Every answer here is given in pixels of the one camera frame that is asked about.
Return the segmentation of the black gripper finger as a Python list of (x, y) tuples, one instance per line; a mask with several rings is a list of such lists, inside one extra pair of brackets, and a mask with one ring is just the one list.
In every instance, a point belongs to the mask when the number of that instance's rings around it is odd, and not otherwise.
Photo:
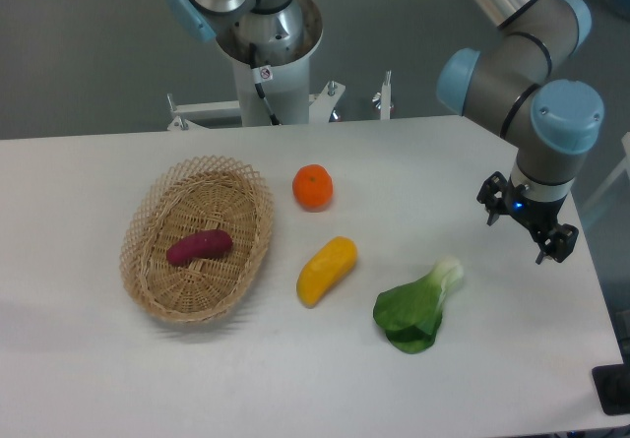
[(508, 214), (503, 199), (504, 190), (507, 188), (507, 180), (501, 172), (494, 172), (481, 185), (476, 200), (482, 204), (487, 213), (487, 225), (493, 225), (502, 216)]
[(541, 264), (545, 259), (551, 259), (556, 263), (563, 263), (575, 248), (579, 236), (579, 229), (571, 224), (556, 224), (548, 232), (538, 231), (535, 234), (535, 242), (539, 248), (535, 259)]

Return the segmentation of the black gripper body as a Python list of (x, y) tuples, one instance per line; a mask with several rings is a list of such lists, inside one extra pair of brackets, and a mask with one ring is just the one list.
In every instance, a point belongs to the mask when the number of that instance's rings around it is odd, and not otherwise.
[(558, 214), (564, 199), (540, 202), (526, 196), (523, 184), (515, 186), (508, 182), (502, 192), (505, 215), (523, 226), (532, 237), (550, 237), (557, 229)]

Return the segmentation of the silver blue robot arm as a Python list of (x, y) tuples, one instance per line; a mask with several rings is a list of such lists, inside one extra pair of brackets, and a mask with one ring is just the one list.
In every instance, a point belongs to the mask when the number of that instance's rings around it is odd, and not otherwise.
[[(215, 41), (232, 61), (244, 125), (330, 120), (343, 90), (330, 83), (309, 93), (308, 60), (322, 36), (310, 0), (165, 1), (191, 36)], [(588, 36), (589, 8), (582, 0), (474, 1), (502, 42), (489, 53), (457, 51), (439, 75), (437, 97), (517, 149), (510, 174), (492, 174), (478, 192), (489, 220), (512, 218), (541, 259), (562, 262), (579, 231), (557, 216), (598, 139), (604, 105), (590, 86), (552, 74)]]

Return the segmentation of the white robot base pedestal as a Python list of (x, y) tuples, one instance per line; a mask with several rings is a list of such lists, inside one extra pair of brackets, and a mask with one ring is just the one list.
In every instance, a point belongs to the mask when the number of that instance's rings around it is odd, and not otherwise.
[(312, 0), (274, 14), (248, 13), (217, 38), (230, 60), (244, 127), (309, 122), (310, 58), (323, 35)]

